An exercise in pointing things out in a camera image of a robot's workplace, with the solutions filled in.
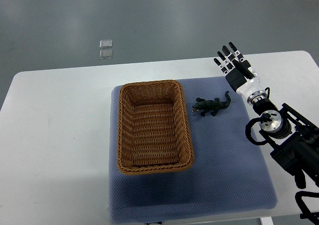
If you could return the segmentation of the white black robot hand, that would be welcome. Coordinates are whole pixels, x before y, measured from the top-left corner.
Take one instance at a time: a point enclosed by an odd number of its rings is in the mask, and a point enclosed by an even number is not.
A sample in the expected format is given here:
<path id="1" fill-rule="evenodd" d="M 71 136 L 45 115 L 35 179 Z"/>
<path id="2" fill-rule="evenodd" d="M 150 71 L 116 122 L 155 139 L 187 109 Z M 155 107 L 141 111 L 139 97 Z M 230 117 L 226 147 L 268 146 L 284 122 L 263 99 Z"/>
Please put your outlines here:
<path id="1" fill-rule="evenodd" d="M 232 42 L 217 55 L 214 62 L 234 92 L 249 98 L 262 91 L 256 70 Z"/>

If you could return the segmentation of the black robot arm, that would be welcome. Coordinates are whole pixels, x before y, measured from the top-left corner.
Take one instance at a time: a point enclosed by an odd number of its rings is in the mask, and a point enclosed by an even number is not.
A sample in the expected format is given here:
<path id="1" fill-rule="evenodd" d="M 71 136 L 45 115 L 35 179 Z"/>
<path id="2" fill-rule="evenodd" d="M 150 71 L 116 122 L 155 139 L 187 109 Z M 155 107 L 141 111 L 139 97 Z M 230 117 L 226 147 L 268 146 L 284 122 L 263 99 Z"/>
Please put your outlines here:
<path id="1" fill-rule="evenodd" d="M 257 118 L 245 127 L 247 139 L 254 145 L 269 144 L 271 157 L 294 177 L 300 189 L 295 200 L 301 210 L 301 219 L 319 223 L 319 214 L 311 212 L 304 197 L 318 198 L 317 192 L 305 191 L 306 176 L 319 183 L 319 128 L 290 107 L 283 104 L 279 110 L 269 100 L 270 89 L 253 92 L 247 99 Z"/>

